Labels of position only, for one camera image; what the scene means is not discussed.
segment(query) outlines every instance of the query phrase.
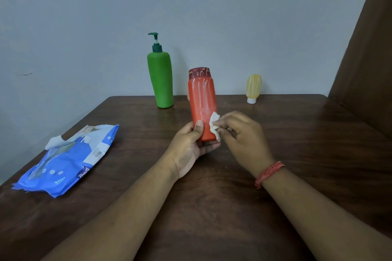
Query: person's left forearm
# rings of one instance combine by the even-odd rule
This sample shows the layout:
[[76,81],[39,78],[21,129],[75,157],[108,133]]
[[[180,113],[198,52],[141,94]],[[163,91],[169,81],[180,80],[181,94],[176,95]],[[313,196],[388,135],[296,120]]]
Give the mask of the person's left forearm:
[[170,159],[162,156],[114,204],[43,260],[132,260],[178,178]]

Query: barcode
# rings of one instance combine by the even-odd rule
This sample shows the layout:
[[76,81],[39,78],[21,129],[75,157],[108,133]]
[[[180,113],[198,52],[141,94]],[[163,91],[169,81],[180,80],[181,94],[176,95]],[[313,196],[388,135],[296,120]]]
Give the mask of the barcode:
[[94,156],[96,156],[96,157],[100,157],[102,155],[102,152],[100,151],[100,150],[98,150],[95,154],[94,154]]

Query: bottle cap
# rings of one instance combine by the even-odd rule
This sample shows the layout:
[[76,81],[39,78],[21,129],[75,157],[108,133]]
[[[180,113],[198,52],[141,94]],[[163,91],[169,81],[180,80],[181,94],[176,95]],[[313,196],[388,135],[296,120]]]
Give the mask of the bottle cap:
[[211,72],[208,67],[196,67],[189,71],[189,79],[211,77]]
[[256,103],[256,99],[248,98],[247,102],[250,103],[250,104],[255,104]]
[[153,44],[153,52],[154,53],[162,53],[162,46],[158,43],[158,33],[150,32],[148,35],[153,35],[155,39],[155,43]]

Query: green bottle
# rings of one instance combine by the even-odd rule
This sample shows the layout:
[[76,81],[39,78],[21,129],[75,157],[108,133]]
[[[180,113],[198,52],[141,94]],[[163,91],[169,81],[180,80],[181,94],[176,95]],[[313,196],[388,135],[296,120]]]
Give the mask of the green bottle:
[[162,51],[158,43],[158,33],[152,32],[155,43],[153,52],[147,55],[148,70],[153,84],[156,105],[167,108],[173,105],[173,74],[169,53]]

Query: red bottle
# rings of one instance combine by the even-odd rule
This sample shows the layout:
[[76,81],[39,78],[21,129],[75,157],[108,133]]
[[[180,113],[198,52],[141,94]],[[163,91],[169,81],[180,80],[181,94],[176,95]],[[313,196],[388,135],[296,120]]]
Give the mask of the red bottle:
[[216,140],[216,136],[210,131],[210,118],[216,112],[216,100],[209,68],[198,67],[189,71],[188,92],[193,124],[198,120],[204,123],[203,135],[198,141]]

